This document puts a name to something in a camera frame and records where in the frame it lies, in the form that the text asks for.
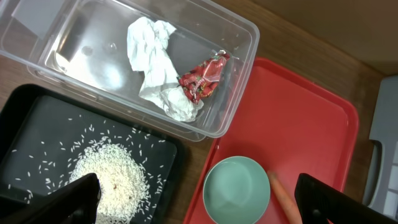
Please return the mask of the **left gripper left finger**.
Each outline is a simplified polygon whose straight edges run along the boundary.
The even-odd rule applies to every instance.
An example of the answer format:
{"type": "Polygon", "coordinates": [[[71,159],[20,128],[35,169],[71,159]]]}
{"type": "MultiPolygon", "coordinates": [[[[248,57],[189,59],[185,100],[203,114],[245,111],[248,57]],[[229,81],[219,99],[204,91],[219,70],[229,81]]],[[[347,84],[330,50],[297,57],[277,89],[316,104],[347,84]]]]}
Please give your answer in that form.
{"type": "Polygon", "coordinates": [[[101,198],[96,174],[84,175],[38,202],[1,204],[1,223],[95,223],[101,198]]]}

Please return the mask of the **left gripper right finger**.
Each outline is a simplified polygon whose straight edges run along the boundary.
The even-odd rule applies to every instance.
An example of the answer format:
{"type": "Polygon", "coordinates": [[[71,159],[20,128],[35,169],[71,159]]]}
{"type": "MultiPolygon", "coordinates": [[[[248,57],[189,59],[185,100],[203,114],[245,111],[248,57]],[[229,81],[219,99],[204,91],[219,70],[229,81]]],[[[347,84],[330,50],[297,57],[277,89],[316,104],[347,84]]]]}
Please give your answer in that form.
{"type": "Polygon", "coordinates": [[[397,224],[305,173],[298,176],[294,196],[303,223],[397,224]]]}

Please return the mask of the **white rice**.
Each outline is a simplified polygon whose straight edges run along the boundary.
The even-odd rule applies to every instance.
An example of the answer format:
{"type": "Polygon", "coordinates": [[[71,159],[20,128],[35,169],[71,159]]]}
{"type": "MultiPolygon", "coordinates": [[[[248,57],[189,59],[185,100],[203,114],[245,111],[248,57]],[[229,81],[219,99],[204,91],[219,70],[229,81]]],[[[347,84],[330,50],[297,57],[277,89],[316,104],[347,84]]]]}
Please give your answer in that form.
{"type": "Polygon", "coordinates": [[[32,203],[94,173],[98,223],[150,223],[176,154],[171,142],[97,115],[32,117],[1,165],[1,192],[32,203]]]}

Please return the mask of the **green bowl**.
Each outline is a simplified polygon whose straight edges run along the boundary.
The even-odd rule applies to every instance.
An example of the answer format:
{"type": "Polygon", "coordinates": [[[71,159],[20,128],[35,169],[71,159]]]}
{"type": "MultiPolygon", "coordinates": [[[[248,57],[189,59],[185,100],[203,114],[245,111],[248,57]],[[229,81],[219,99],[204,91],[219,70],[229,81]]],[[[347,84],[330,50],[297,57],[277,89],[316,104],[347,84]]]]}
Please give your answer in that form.
{"type": "Polygon", "coordinates": [[[256,223],[270,199],[265,170],[244,156],[228,157],[214,165],[203,184],[203,204],[215,223],[256,223]]]}

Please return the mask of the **red snack wrapper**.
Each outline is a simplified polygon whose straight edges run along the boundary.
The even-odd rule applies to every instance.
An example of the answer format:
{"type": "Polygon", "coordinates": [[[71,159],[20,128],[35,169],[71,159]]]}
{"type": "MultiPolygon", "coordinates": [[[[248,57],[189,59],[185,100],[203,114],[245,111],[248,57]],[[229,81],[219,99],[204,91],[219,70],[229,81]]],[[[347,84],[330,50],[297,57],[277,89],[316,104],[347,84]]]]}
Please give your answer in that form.
{"type": "Polygon", "coordinates": [[[229,59],[230,54],[220,50],[193,70],[178,77],[178,84],[183,88],[185,96],[196,105],[202,98],[211,96],[221,80],[221,72],[229,59]]]}

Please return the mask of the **white napkin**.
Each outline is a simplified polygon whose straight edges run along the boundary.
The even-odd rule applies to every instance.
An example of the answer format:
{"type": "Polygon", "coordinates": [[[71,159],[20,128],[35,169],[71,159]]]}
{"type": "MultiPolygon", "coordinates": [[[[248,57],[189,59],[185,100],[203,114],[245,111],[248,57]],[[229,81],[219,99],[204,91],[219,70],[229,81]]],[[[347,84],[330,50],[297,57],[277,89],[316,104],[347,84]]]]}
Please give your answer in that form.
{"type": "Polygon", "coordinates": [[[167,47],[176,28],[165,21],[140,17],[127,28],[127,56],[132,70],[144,73],[139,97],[150,101],[174,120],[192,122],[204,103],[191,102],[178,83],[167,47]]]}

